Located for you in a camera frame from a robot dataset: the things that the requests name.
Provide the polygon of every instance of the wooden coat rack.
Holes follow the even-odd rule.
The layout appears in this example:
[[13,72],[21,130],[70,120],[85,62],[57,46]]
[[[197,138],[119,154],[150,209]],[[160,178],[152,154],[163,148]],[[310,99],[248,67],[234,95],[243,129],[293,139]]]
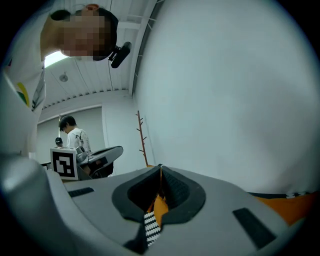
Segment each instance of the wooden coat rack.
[[136,114],[136,116],[138,116],[138,120],[139,120],[139,129],[137,128],[137,130],[140,132],[141,143],[142,143],[142,150],[139,149],[139,151],[141,151],[141,152],[143,153],[144,160],[145,160],[145,165],[148,167],[148,160],[147,160],[147,154],[146,154],[146,149],[145,149],[145,139],[146,139],[147,137],[144,137],[143,134],[142,134],[141,125],[142,125],[144,122],[141,122],[143,118],[140,118],[139,110],[138,110],[138,114]]

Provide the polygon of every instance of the ceiling fixture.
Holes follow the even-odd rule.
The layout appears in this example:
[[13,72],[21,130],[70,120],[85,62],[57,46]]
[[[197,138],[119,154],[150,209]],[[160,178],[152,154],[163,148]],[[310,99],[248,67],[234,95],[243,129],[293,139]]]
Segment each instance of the ceiling fixture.
[[51,53],[44,59],[44,67],[47,68],[53,63],[59,62],[65,58],[68,58],[68,56],[65,56],[61,53],[61,51],[56,51],[54,53]]
[[68,81],[69,78],[66,75],[66,72],[64,72],[64,74],[59,76],[59,79],[60,79],[61,82],[66,82],[66,81]]

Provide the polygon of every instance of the white cube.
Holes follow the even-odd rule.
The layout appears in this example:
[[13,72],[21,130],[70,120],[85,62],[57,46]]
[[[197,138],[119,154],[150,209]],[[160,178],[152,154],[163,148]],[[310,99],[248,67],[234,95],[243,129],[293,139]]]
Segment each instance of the white cube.
[[77,181],[77,151],[74,147],[50,148],[51,169],[58,173],[63,180]]

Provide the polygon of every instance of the man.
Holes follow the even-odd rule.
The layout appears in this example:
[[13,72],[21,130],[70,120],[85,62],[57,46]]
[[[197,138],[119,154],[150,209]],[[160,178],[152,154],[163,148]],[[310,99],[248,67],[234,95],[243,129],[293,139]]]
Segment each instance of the man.
[[77,127],[76,120],[71,115],[65,115],[61,118],[59,129],[68,135],[66,140],[67,148],[83,147],[88,155],[92,153],[87,133]]
[[[4,71],[36,120],[46,98],[46,56],[61,51],[69,57],[100,61],[111,54],[117,42],[118,20],[111,12],[88,4],[74,14],[66,10],[50,13],[54,1],[51,3],[22,26],[4,62]],[[23,156],[35,157],[36,137],[37,123],[20,150]]]

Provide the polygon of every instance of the fluorescent light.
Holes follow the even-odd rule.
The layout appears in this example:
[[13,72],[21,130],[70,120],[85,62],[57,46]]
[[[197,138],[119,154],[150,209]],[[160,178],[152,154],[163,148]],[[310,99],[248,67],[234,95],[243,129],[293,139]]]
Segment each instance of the fluorescent light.
[[52,65],[53,63],[59,62],[65,58],[68,58],[68,56],[65,56],[61,53],[61,51],[56,51],[54,53],[51,53],[50,55],[48,55],[47,57],[45,57],[44,60],[44,67],[47,68],[50,65]]

